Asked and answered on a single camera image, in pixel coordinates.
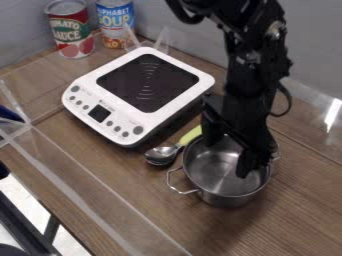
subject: stainless steel pot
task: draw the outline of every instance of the stainless steel pot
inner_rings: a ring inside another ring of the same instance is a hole
[[[270,165],[254,170],[246,179],[235,175],[240,145],[226,136],[207,148],[203,138],[198,137],[187,146],[183,167],[167,172],[167,185],[180,195],[196,193],[202,200],[215,207],[236,208],[246,205],[266,187],[271,170]],[[171,184],[174,172],[184,171],[194,189],[180,191]]]

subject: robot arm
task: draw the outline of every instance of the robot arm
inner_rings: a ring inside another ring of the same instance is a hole
[[[267,128],[269,115],[290,111],[290,93],[281,79],[290,75],[285,11],[277,0],[166,0],[187,24],[211,19],[224,31],[230,59],[226,95],[204,98],[203,139],[214,145],[228,134],[243,146],[236,175],[244,178],[267,165],[278,146]],[[277,90],[289,99],[289,109],[271,113]]]

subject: yellow object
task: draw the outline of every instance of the yellow object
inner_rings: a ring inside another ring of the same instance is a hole
[[[188,143],[202,135],[202,126],[199,125],[196,128],[194,128],[180,139],[179,144],[182,146],[187,146]]]

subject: tomato can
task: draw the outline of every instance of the tomato can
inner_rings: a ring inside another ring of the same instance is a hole
[[[102,41],[106,47],[122,49],[128,37],[124,24],[135,28],[132,0],[98,0],[98,18],[102,29]]]
[[[55,0],[44,10],[61,56],[79,59],[95,48],[87,4],[83,0]]]

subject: spoon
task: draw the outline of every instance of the spoon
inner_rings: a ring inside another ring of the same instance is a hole
[[[199,135],[202,135],[200,125],[182,137],[174,146],[158,147],[148,150],[144,154],[147,162],[156,166],[170,165],[175,161],[176,156],[182,152],[183,148]]]

